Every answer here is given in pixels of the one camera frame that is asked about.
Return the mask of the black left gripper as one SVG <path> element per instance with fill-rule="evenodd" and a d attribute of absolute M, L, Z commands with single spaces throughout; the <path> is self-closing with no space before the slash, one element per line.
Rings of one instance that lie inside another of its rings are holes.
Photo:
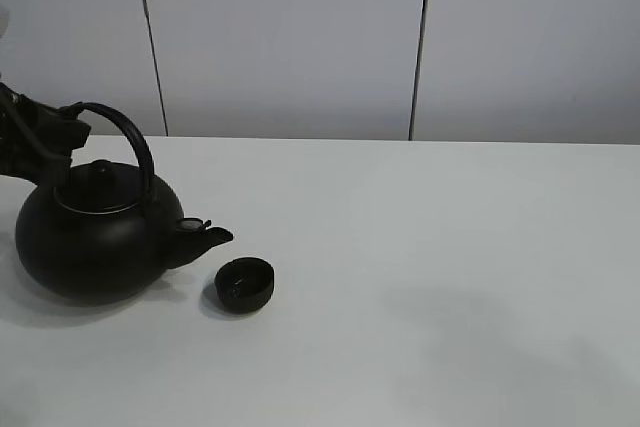
<path fill-rule="evenodd" d="M 63 184 L 72 153 L 85 146 L 91 127 L 68 112 L 1 86 L 1 174 L 33 184 Z"/>

